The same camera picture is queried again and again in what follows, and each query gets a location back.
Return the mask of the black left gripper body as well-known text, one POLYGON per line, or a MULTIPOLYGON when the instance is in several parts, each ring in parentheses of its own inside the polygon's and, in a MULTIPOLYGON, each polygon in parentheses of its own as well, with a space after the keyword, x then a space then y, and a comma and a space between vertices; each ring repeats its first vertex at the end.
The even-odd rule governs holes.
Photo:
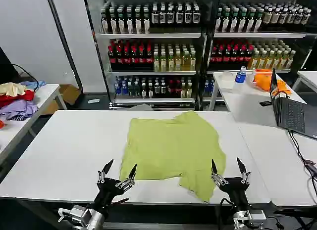
POLYGON ((108 210, 112 203, 112 200, 124 193, 123 188, 119 188, 116 184, 120 183, 119 180, 105 178, 104 183, 98 184, 99 193, 97 194, 94 202, 92 203, 92 209, 101 213, 102 215, 108 214, 108 210))

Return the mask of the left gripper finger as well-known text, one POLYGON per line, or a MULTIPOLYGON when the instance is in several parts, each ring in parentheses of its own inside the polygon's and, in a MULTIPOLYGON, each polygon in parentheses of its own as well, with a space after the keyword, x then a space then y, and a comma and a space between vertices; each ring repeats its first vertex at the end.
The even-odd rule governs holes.
POLYGON ((103 169, 101 171, 97 172, 97 183, 98 184, 103 184, 106 180, 106 176, 113 164, 113 159, 110 160, 107 164, 105 164, 105 166, 103 167, 103 169))
POLYGON ((123 181, 115 185, 120 191, 127 191, 135 184, 134 177, 136 174, 136 169, 137 169, 137 164, 134 165, 134 167, 132 168, 130 174, 128 175, 126 179, 124 179, 123 181))

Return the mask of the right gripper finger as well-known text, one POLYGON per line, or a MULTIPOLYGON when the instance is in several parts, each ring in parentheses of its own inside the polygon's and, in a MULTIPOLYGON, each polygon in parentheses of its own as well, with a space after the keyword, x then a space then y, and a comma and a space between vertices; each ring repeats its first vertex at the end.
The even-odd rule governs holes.
POLYGON ((242 161, 238 157, 237 157, 237 163, 238 163, 238 167, 239 167, 241 177, 242 177, 241 183, 249 184, 248 179, 249 179, 249 175, 251 174, 251 172, 247 171, 245 165, 242 163, 242 161))
POLYGON ((225 186, 228 187, 229 185, 229 182, 218 173, 216 164, 213 159, 211 161, 211 179, 219 189, 222 189, 225 186))

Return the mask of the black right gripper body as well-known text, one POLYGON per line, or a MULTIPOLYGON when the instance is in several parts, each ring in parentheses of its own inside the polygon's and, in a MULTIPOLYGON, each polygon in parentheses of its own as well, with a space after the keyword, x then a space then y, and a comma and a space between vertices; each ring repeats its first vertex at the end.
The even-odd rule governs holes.
POLYGON ((233 206, 233 212, 249 210, 249 203, 245 191, 249 187, 249 182, 242 182, 241 177, 225 178, 226 184, 221 184, 219 189, 228 194, 233 206))

